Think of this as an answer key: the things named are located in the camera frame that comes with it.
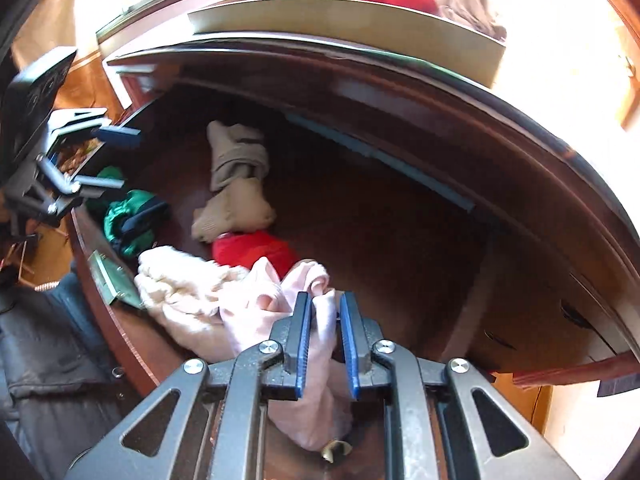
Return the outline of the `green and black underwear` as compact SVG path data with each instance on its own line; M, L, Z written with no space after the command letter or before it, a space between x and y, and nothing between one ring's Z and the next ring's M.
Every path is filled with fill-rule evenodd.
M170 206L153 193L130 188L122 200L86 200L93 220L120 258L134 260L155 243L154 230L170 215Z

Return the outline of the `pale pink underwear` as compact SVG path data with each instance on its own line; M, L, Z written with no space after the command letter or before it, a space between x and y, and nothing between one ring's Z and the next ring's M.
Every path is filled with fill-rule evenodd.
M301 397L271 401L268 415L301 448L319 452L352 428L345 367L333 359L337 300L326 268L314 260L300 260L280 278L267 258L259 258L246 278L230 288L220 315L233 351L239 354L266 340L278 321L290 318L299 294L306 296L309 312L302 342L293 350L293 370L303 377L296 384Z

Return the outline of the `tan underwear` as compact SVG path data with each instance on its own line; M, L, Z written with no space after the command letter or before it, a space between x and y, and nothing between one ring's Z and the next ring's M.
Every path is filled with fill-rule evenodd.
M276 212L262 190L269 172L264 136L256 129L216 120L207 125L206 134L212 148L212 197L194 211L191 237L211 243L224 233L268 228Z

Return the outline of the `beige dotted underwear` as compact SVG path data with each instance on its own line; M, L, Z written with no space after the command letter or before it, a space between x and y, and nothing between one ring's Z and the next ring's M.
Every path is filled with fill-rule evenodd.
M506 41L506 28L496 22L489 10L488 0L435 1L442 18L497 41Z

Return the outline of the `red garment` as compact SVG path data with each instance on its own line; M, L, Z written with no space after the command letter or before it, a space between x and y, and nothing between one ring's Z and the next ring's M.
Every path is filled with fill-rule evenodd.
M216 263L242 266L250 270L262 257L269 260L279 278L284 278L298 255L285 241L267 231L251 233L224 233L213 241L212 256Z

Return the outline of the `cream white underwear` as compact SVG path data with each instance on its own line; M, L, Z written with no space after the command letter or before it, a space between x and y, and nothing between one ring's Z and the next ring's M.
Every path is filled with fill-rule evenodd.
M247 274L242 266L225 266L171 246L156 246L139 255L134 284L146 313L175 343L213 363L233 356L220 309Z

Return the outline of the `dark wooden drawer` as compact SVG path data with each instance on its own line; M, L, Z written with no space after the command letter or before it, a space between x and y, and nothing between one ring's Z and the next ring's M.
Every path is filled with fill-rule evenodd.
M82 166L122 170L133 188L170 205L160 244L206 257L192 214L209 196L209 122L265 133L271 168L265 196L271 232L302 258L321 262L333 285L355 293L364 315L417 356L465 356L482 316L488 227L448 198L272 108L214 90L180 86L128 119L141 132L131 151L101 146Z

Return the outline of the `dark trousers leg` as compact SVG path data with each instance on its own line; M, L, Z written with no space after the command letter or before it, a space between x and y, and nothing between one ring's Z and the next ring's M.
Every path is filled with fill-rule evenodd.
M76 274L2 289L2 478L63 478L140 401Z

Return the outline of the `dark wooden dresser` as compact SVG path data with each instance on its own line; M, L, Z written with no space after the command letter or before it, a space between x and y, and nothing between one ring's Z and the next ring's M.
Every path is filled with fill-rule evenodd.
M115 56L136 111L180 86L238 96L373 158L488 227L465 355L491 372L619 370L639 356L639 234L565 143L476 84L304 36L214 35Z

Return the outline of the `shallow cardboard tray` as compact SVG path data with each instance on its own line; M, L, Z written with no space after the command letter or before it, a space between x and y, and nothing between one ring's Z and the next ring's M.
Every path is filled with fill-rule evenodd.
M245 0L189 14L194 32L292 32L420 58L491 87L506 46L399 6L361 0Z

